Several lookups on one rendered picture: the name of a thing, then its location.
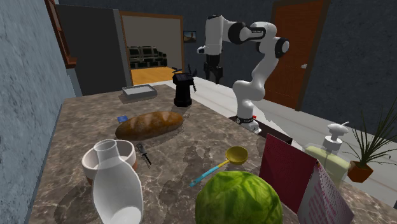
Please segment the brown wooden window frame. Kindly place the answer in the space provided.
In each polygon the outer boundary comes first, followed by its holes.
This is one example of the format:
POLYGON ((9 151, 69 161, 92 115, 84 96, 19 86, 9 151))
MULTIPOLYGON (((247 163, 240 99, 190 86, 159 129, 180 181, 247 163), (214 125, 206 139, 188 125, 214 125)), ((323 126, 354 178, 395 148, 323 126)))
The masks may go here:
POLYGON ((61 26, 59 15, 56 9, 56 4, 54 0, 44 0, 46 8, 55 32, 55 37, 59 44, 60 52, 64 60, 65 67, 67 69, 72 69, 76 67, 77 58, 71 57, 69 47, 66 42, 66 37, 61 26))

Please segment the dark red book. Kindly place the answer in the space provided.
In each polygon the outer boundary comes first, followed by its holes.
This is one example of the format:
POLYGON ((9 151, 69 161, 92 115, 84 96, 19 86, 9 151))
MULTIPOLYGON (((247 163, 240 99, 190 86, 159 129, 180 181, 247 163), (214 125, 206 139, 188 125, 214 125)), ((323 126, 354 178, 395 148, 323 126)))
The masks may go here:
POLYGON ((271 185, 283 204, 297 213, 316 161, 302 150, 268 134, 259 177, 271 185))

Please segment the potted plant in brown pot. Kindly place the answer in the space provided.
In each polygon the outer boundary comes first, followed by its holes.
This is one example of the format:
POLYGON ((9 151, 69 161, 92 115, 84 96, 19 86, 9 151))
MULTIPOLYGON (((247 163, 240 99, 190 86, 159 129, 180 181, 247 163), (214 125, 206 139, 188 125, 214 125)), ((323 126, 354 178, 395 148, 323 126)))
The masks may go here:
POLYGON ((363 183, 365 180, 367 180, 373 173, 373 169, 368 165, 370 162, 375 162, 380 165, 391 164, 397 166, 397 164, 393 162, 377 161, 378 158, 383 156, 388 156, 391 158, 389 152, 397 150, 397 148, 393 148, 386 151, 379 151, 381 147, 390 144, 391 142, 397 141, 397 134, 392 135, 392 131, 394 130, 393 125, 397 122, 397 111, 394 108, 396 102, 397 97, 395 98, 385 118, 382 117, 383 106, 381 106, 380 116, 377 122, 377 129, 371 139, 368 137, 363 111, 361 112, 362 130, 358 132, 356 129, 353 129, 354 137, 359 144, 360 153, 358 153, 350 144, 347 145, 353 152, 345 152, 355 156, 358 159, 358 161, 350 161, 350 168, 347 172, 347 176, 351 181, 363 183))

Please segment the pink and white book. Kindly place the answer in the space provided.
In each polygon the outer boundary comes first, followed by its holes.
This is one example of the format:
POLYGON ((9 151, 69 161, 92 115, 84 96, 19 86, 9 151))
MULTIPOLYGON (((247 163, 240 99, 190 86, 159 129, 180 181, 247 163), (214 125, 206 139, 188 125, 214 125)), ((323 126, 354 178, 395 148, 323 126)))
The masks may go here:
POLYGON ((296 213, 300 224, 351 224, 354 214, 317 160, 296 213))

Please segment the wooden doorway frame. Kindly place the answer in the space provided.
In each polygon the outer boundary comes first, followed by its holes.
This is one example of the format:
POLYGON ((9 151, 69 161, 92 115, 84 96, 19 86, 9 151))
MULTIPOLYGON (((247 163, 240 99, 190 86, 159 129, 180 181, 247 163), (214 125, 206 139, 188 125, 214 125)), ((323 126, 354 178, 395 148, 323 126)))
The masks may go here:
POLYGON ((153 45, 165 50, 167 63, 185 70, 183 16, 120 11, 125 47, 153 45))

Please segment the white vase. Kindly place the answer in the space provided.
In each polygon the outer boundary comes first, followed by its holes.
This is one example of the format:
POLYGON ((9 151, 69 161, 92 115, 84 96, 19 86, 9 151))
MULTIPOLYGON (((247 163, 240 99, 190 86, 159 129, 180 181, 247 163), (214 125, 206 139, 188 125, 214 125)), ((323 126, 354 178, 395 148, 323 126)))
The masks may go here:
POLYGON ((94 150, 99 165, 93 180, 92 196, 103 224, 140 224, 144 206, 137 173, 120 156, 114 139, 98 142, 94 150))

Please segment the grey rectangular tray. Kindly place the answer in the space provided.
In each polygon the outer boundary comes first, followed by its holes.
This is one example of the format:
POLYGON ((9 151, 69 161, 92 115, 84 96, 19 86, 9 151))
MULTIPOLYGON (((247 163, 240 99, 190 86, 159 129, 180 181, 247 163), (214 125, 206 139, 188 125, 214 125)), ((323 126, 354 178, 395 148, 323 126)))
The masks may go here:
POLYGON ((149 84, 123 87, 122 91, 128 99, 142 99, 157 96, 157 90, 149 84))

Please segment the black sofa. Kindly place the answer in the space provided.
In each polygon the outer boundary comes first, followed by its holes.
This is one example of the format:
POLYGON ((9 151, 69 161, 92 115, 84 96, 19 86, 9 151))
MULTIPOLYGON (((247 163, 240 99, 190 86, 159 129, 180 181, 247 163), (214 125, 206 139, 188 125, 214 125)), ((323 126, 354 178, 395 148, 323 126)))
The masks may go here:
POLYGON ((167 55, 155 46, 129 46, 128 50, 131 69, 167 67, 167 55))

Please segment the green lettuce head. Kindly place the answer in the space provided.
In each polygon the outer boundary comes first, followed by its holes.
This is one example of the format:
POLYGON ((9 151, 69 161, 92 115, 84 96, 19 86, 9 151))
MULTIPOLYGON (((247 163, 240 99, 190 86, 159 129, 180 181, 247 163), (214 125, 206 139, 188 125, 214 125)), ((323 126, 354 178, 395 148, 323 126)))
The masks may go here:
POLYGON ((266 181, 246 171, 221 171, 198 193, 196 224, 282 224, 282 204, 266 181))

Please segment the brown wooden door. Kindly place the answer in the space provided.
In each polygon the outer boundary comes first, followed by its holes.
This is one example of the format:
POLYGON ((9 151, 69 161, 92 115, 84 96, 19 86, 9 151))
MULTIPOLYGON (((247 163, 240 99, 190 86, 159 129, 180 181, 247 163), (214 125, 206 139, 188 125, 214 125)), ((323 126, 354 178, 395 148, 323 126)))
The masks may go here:
POLYGON ((278 0, 271 22, 288 52, 265 82, 264 99, 300 110, 331 0, 278 0))

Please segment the pale green soap dispenser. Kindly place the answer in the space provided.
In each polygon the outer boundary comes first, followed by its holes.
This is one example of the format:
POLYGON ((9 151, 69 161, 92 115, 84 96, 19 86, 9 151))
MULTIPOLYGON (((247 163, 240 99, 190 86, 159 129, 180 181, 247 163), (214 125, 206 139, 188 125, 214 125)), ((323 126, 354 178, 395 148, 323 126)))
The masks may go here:
POLYGON ((348 123, 329 124, 328 128, 331 135, 324 137, 321 146, 309 143, 303 147, 304 152, 320 161, 337 188, 340 187, 341 182, 347 176, 347 172, 351 167, 349 162, 338 156, 338 151, 343 143, 339 136, 343 136, 349 132, 345 126, 348 123))

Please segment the brown bread loaf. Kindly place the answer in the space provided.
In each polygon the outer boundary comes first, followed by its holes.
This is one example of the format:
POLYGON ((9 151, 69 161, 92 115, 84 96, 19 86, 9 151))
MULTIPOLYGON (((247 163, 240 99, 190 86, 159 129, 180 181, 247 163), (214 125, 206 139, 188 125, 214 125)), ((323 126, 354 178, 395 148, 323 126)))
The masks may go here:
POLYGON ((166 134, 179 128, 184 118, 172 111, 154 111, 128 119, 115 131, 118 139, 140 141, 166 134))

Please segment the white bowl with brown outside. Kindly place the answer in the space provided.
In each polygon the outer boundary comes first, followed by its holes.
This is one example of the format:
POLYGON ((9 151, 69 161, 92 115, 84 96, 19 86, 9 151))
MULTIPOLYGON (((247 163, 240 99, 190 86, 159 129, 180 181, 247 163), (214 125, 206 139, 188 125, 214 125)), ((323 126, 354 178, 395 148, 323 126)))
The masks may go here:
MULTIPOLYGON (((132 168, 137 170, 137 157, 134 145, 126 140, 116 140, 118 152, 121 158, 132 166, 132 168)), ((97 152, 92 148, 88 150, 81 159, 81 164, 89 185, 92 185, 93 178, 97 172, 97 167, 99 165, 99 159, 97 152)))

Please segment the small black knife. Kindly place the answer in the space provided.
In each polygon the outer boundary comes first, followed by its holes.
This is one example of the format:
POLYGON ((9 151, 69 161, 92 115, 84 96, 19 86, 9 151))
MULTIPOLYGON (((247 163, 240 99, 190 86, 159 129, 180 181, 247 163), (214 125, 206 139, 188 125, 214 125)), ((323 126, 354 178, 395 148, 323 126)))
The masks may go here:
POLYGON ((137 143, 136 146, 137 146, 137 149, 139 150, 143 160, 146 162, 147 166, 150 167, 151 161, 147 156, 147 151, 144 149, 144 146, 142 145, 142 143, 137 143))

